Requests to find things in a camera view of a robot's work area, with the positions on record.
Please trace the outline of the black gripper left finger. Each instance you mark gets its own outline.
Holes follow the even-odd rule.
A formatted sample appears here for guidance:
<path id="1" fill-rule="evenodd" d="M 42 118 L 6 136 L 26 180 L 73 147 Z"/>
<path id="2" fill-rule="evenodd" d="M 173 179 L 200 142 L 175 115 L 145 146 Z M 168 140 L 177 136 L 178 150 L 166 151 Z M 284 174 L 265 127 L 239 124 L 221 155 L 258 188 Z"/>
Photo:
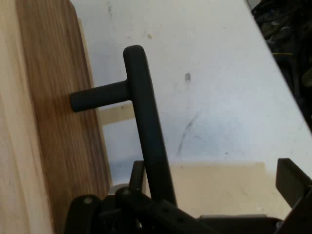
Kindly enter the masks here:
<path id="1" fill-rule="evenodd" d="M 66 218 L 66 234 L 213 234 L 166 200 L 154 201 L 142 193 L 144 162 L 135 161 L 129 185 L 107 195 L 75 198 Z"/>

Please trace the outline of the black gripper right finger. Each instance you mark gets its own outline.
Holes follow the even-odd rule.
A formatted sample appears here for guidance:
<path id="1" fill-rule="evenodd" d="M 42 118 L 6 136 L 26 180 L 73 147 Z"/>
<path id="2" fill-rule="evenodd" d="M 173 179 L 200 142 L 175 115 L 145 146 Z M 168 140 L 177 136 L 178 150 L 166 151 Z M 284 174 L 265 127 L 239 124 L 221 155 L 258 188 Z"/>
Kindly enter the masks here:
<path id="1" fill-rule="evenodd" d="M 312 180 L 289 158 L 277 162 L 276 188 L 291 207 L 277 234 L 312 232 Z"/>

